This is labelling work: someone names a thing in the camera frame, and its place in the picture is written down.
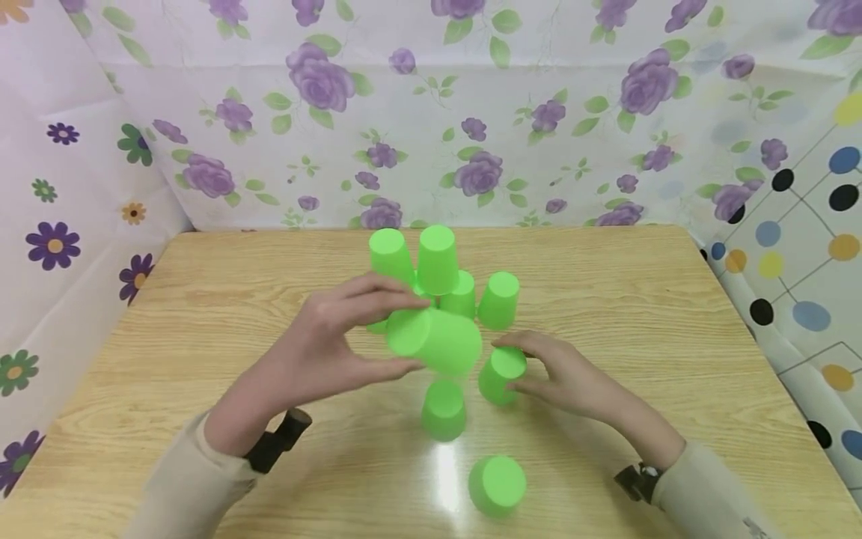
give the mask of purple flower print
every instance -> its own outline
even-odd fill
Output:
[[[386,198],[375,198],[368,210],[359,216],[363,228],[369,230],[397,229],[401,226],[401,204]]]
[[[562,198],[552,198],[551,200],[547,201],[547,204],[545,204],[545,212],[560,213],[562,210],[565,210],[568,205],[569,203],[567,203]]]
[[[314,197],[300,197],[297,204],[305,211],[314,211],[321,207],[321,201]]]
[[[170,122],[166,122],[165,120],[153,120],[153,127],[156,128],[156,131],[159,131],[162,135],[167,137],[167,140],[174,142],[175,144],[188,144],[189,139],[183,135],[183,132]]]
[[[862,35],[862,0],[815,0],[817,9],[809,17],[812,30],[831,35]]]
[[[431,12],[438,17],[466,19],[484,9],[485,0],[431,0]]]
[[[72,265],[72,257],[81,254],[81,249],[75,245],[81,239],[75,232],[69,232],[69,227],[62,221],[56,226],[47,222],[39,223],[39,234],[27,234],[24,240],[33,246],[28,257],[33,262],[42,261],[42,269],[50,272],[55,266],[64,269]]]
[[[467,133],[467,137],[472,141],[483,142],[488,136],[485,134],[485,129],[488,128],[482,120],[477,118],[467,118],[461,122],[461,128]]]
[[[565,118],[565,105],[548,99],[533,111],[533,131],[550,133],[557,128],[557,122]]]
[[[723,185],[712,196],[712,202],[715,204],[715,218],[730,222],[736,212],[762,184],[763,180],[761,179],[750,179],[742,185]]]
[[[23,442],[12,442],[3,450],[5,461],[0,462],[0,490],[3,497],[8,498],[15,484],[24,473],[24,468],[39,450],[45,436],[39,436],[38,430],[31,430]]]
[[[320,20],[323,0],[293,0],[292,4],[297,10],[299,26],[308,27]]]
[[[476,152],[470,162],[455,171],[455,187],[466,197],[481,195],[497,187],[503,174],[503,160],[488,152]]]
[[[655,172],[663,171],[671,164],[671,159],[676,155],[676,152],[671,150],[670,146],[660,144],[654,150],[646,152],[644,155],[644,170],[654,170]]]
[[[760,143],[760,160],[769,170],[778,170],[785,159],[787,146],[779,139],[767,139]]]
[[[638,184],[638,179],[631,174],[623,174],[616,179],[616,186],[624,193],[633,193],[635,186]]]
[[[602,7],[596,15],[596,22],[610,32],[615,27],[626,23],[628,15],[626,11],[632,8],[638,0],[602,0]]]
[[[665,32],[676,32],[685,28],[691,19],[706,7],[706,0],[679,0],[679,3],[671,9],[671,18],[665,23]]]
[[[183,170],[183,178],[189,187],[210,198],[229,195],[236,188],[234,177],[224,163],[201,154],[189,156],[189,166]]]
[[[47,135],[53,139],[54,144],[62,144],[63,146],[78,142],[78,137],[81,136],[74,126],[66,125],[63,122],[48,125]]]
[[[356,174],[356,181],[368,190],[376,191],[380,189],[379,178],[370,172],[358,172]]]
[[[138,295],[138,290],[144,285],[150,272],[153,270],[153,255],[147,254],[141,258],[139,254],[132,257],[128,267],[120,271],[120,282],[124,283],[120,289],[120,299],[128,300],[127,305]]]
[[[416,69],[416,57],[408,48],[396,49],[389,57],[389,67],[399,75],[410,75]]]
[[[215,107],[215,116],[224,120],[224,127],[234,132],[252,130],[252,110],[232,97],[223,99]]]
[[[600,215],[596,219],[597,227],[617,227],[635,224],[640,220],[644,207],[634,202],[624,202],[612,209],[609,213]]]
[[[740,80],[754,71],[754,57],[751,54],[737,54],[724,62],[724,76]]]
[[[398,164],[398,153],[395,151],[395,148],[391,147],[389,144],[378,142],[374,146],[368,148],[368,152],[366,153],[368,154],[368,159],[371,161],[372,165],[377,168],[380,168],[381,166],[392,168]]]
[[[622,108],[631,114],[649,116],[659,103],[670,99],[679,81],[679,73],[670,64],[670,53],[657,48],[629,66],[622,80]]]
[[[356,94],[347,69],[330,64],[323,49],[314,43],[300,45],[288,55],[286,63],[299,95],[317,109],[344,112],[347,99]]]
[[[248,20],[248,11],[242,7],[242,0],[209,0],[209,12],[230,27]]]

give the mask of blue dot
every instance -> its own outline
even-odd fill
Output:
[[[793,319],[808,331],[823,331],[832,323],[829,311],[813,301],[801,301],[793,305]]]
[[[712,244],[712,258],[713,260],[721,260],[724,257],[724,253],[727,249],[724,247],[724,244],[720,241],[716,241]]]
[[[856,170],[860,160],[862,160],[862,156],[859,155],[857,148],[845,146],[829,158],[829,170],[835,174],[847,174]]]
[[[772,247],[781,239],[781,225],[775,221],[763,221],[757,225],[754,237],[761,247]]]
[[[841,433],[841,444],[849,454],[862,461],[862,432],[845,430]]]

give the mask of sleeve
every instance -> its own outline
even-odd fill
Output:
[[[785,539],[718,455],[698,443],[689,442],[659,478],[653,505],[694,539]]]
[[[123,539],[211,539],[228,509],[263,474],[217,453],[203,437],[207,414],[188,423],[156,464]]]

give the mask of wood grain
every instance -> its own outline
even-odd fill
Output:
[[[519,328],[575,343],[708,443],[788,536],[862,536],[838,475],[682,229],[456,232],[479,291],[497,270],[521,279]],[[414,247],[418,233],[406,234]],[[366,270],[368,236],[177,237],[4,503],[3,535],[117,537],[177,429],[269,347],[310,292]],[[496,335],[485,332],[485,355]],[[378,335],[355,330],[350,340],[386,356]],[[314,426],[218,536],[674,536],[609,480],[633,458],[618,436],[526,399],[494,408],[475,377],[464,381],[468,429],[451,444],[419,427],[430,373],[308,406]],[[470,466],[486,454],[515,457],[528,476],[506,521],[482,517],[467,497]]]

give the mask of green plastic cup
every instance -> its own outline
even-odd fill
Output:
[[[476,316],[476,283],[473,276],[458,270],[458,286],[451,294],[440,298],[440,308],[472,320]]]
[[[393,312],[386,343],[395,355],[452,377],[468,374],[482,354],[482,335],[471,319],[431,308]]]
[[[458,286],[458,253],[455,234],[439,224],[419,235],[417,255],[419,285],[432,296],[445,296]]]
[[[473,465],[467,488],[476,509],[488,517],[505,517],[521,503],[527,476],[514,459],[489,456]]]
[[[372,253],[372,270],[412,286],[415,283],[413,262],[404,234],[398,229],[380,229],[368,240]]]
[[[455,382],[435,381],[425,392],[422,405],[422,427],[437,442],[451,442],[467,426],[464,393]]]
[[[479,392],[491,404],[505,406],[517,396],[516,392],[506,389],[506,385],[519,379],[526,371],[527,356],[520,349],[494,348],[479,371]]]
[[[497,272],[490,276],[488,285],[479,301],[479,321],[488,329],[503,331],[515,322],[518,310],[518,292],[521,284],[509,272]]]

